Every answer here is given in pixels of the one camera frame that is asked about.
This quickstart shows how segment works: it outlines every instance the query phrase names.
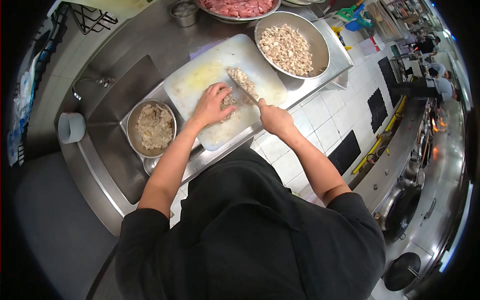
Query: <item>black floor mat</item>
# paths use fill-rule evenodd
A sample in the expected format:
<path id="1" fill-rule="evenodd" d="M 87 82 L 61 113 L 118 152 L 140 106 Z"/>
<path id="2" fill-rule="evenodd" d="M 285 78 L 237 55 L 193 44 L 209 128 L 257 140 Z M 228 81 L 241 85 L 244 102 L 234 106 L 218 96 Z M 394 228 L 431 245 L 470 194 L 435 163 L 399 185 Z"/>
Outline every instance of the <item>black floor mat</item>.
<path id="1" fill-rule="evenodd" d="M 370 107 L 370 112 L 372 112 L 372 125 L 373 132 L 377 132 L 385 118 L 388 116 L 387 108 L 385 107 L 385 102 L 382 97 L 380 89 L 373 93 L 373 95 L 368 99 L 368 106 Z"/>
<path id="2" fill-rule="evenodd" d="M 393 73 L 392 65 L 388 60 L 388 57 L 384 57 L 378 61 L 380 70 L 382 70 L 382 75 L 384 76 L 385 82 L 387 83 L 388 93 L 390 94 L 390 100 L 392 101 L 392 106 L 395 107 L 400 100 L 400 96 L 393 94 L 393 83 L 396 83 L 395 74 Z"/>
<path id="3" fill-rule="evenodd" d="M 336 167 L 340 175 L 343 175 L 359 155 L 360 146 L 355 132 L 351 130 L 340 145 L 328 156 L 328 159 Z"/>

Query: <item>hand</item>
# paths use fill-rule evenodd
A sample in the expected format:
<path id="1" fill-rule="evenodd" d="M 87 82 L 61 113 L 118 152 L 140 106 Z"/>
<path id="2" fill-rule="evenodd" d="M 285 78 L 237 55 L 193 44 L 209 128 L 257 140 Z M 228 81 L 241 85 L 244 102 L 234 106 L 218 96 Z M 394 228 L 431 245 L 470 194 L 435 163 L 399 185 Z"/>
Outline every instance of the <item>hand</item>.
<path id="1" fill-rule="evenodd" d="M 280 139 L 285 139 L 298 131 L 288 111 L 275 105 L 267 105 L 263 98 L 258 100 L 258 107 L 260 108 L 260 121 L 269 133 L 278 136 Z"/>
<path id="2" fill-rule="evenodd" d="M 209 86 L 204 90 L 191 119 L 203 128 L 226 118 L 237 109 L 236 106 L 230 106 L 224 110 L 220 109 L 220 103 L 222 103 L 223 98 L 231 92 L 232 90 L 223 82 Z"/>

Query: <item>kitchen knife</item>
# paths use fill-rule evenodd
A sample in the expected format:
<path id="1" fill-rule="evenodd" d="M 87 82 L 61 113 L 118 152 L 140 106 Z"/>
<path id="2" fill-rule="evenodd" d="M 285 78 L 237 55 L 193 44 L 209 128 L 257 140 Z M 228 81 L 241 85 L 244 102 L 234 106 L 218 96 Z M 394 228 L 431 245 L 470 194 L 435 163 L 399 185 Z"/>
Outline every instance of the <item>kitchen knife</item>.
<path id="1" fill-rule="evenodd" d="M 245 95 L 248 97 L 248 99 L 250 99 L 253 103 L 255 103 L 256 106 L 258 106 L 258 101 L 253 98 L 252 95 L 250 95 L 249 92 L 247 92 L 235 79 L 233 79 L 232 76 L 230 76 L 230 74 L 228 74 L 228 76 L 230 77 L 230 80 L 233 81 L 233 83 L 237 86 L 237 88 Z"/>

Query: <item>person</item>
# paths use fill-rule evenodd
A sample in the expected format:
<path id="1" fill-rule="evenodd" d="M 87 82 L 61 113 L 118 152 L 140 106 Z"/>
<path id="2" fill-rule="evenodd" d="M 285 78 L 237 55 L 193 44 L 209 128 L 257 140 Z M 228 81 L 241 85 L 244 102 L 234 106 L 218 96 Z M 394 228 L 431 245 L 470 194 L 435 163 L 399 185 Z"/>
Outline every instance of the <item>person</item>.
<path id="1" fill-rule="evenodd" d="M 436 61 L 425 62 L 425 64 L 427 65 L 428 72 L 432 77 L 444 77 L 446 79 L 452 78 L 452 73 L 448 71 L 443 64 Z"/>
<path id="2" fill-rule="evenodd" d="M 413 48 L 418 48 L 423 54 L 429 54 L 429 56 L 437 55 L 440 52 L 440 38 L 434 35 L 427 35 L 424 42 L 413 45 Z"/>
<path id="3" fill-rule="evenodd" d="M 209 86 L 161 156 L 116 253 L 125 299 L 367 299 L 385 264 L 382 231 L 362 197 L 301 135 L 290 114 L 259 100 L 261 122 L 300 160 L 326 208 L 284 187 L 275 169 L 239 147 L 189 182 L 181 220 L 170 206 L 200 130 L 227 117 L 231 90 Z"/>
<path id="4" fill-rule="evenodd" d="M 392 83 L 392 93 L 397 96 L 432 97 L 437 99 L 437 106 L 444 101 L 457 101 L 457 93 L 453 85 L 446 78 L 419 78 L 413 82 Z"/>

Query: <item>small metal cup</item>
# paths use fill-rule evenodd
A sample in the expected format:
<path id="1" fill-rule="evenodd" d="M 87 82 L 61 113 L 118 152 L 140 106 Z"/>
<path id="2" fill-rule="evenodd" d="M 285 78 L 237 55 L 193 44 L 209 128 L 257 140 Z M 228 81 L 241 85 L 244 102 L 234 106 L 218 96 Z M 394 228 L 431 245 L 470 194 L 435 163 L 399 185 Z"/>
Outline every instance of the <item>small metal cup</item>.
<path id="1" fill-rule="evenodd" d="M 184 4 L 184 3 L 190 3 L 190 4 L 193 4 L 196 6 L 195 3 L 193 3 L 192 1 L 190 0 L 180 0 L 180 1 L 177 1 L 175 2 L 171 7 L 170 7 L 170 14 L 172 15 L 172 17 L 175 19 L 175 21 L 177 22 L 178 25 L 180 25 L 181 27 L 188 27 L 188 26 L 192 26 L 193 24 L 195 24 L 197 22 L 197 12 L 198 12 L 198 6 L 197 6 L 197 9 L 194 13 L 192 13 L 191 15 L 189 16 L 186 16 L 186 17 L 176 17 L 174 14 L 173 14 L 173 10 L 179 6 L 180 4 Z"/>

